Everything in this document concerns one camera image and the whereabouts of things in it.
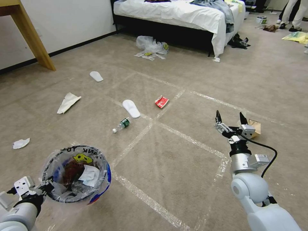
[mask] black shoe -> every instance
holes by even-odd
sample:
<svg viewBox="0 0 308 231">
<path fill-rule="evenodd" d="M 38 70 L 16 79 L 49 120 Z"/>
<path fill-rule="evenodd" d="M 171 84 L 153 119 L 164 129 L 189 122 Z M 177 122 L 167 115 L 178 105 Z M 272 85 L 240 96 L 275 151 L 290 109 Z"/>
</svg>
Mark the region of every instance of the black shoe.
<svg viewBox="0 0 308 231">
<path fill-rule="evenodd" d="M 294 26 L 292 26 L 290 29 L 289 29 L 290 32 L 298 32 L 298 31 L 302 31 L 302 29 L 299 27 L 299 28 L 294 28 Z"/>
<path fill-rule="evenodd" d="M 285 23 L 282 23 L 281 25 L 280 25 L 280 27 L 279 27 L 279 29 L 285 29 L 286 28 L 286 24 Z"/>
</svg>

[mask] red snack wrapper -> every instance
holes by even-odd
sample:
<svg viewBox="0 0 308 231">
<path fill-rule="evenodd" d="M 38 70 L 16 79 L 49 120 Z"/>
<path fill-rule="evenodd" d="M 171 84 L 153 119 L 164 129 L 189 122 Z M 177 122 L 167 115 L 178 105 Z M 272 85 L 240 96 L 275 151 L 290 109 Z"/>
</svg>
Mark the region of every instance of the red snack wrapper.
<svg viewBox="0 0 308 231">
<path fill-rule="evenodd" d="M 159 108 L 163 108 L 168 102 L 169 102 L 169 99 L 167 99 L 166 97 L 163 97 L 162 95 L 157 100 L 155 100 L 155 104 Z"/>
</svg>

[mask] plastic water bottle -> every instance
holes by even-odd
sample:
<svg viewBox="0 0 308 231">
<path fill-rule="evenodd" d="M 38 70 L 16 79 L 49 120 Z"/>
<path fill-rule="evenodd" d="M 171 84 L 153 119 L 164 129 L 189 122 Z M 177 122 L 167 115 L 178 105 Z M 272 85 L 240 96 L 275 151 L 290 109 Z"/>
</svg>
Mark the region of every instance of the plastic water bottle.
<svg viewBox="0 0 308 231">
<path fill-rule="evenodd" d="M 125 118 L 124 120 L 122 120 L 116 128 L 112 129 L 113 133 L 116 133 L 120 130 L 123 130 L 124 128 L 129 126 L 129 120 L 128 118 Z"/>
</svg>

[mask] wooden table leg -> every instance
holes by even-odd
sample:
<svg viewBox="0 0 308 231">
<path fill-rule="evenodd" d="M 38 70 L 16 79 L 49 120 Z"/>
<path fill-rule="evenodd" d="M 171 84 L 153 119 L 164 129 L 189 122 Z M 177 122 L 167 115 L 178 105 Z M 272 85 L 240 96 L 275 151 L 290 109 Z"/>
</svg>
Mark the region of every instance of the wooden table leg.
<svg viewBox="0 0 308 231">
<path fill-rule="evenodd" d="M 13 6 L 11 16 L 39 64 L 55 71 L 56 68 L 21 2 Z"/>
</svg>

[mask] white pants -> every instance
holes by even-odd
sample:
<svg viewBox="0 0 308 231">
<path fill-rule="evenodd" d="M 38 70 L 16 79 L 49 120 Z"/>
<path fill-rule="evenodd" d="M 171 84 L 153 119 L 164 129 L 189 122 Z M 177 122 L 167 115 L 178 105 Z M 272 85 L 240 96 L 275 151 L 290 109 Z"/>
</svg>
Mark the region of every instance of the white pants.
<svg viewBox="0 0 308 231">
<path fill-rule="evenodd" d="M 284 23 L 289 22 L 290 14 L 296 2 L 297 0 L 289 0 L 286 6 L 286 9 L 283 13 L 283 16 L 282 16 L 282 20 L 281 20 L 282 22 Z M 295 18 L 292 22 L 295 28 L 298 28 L 301 25 L 302 19 L 307 9 L 308 9 L 308 0 L 301 0 L 301 4 L 299 5 L 298 12 L 296 13 Z"/>
</svg>

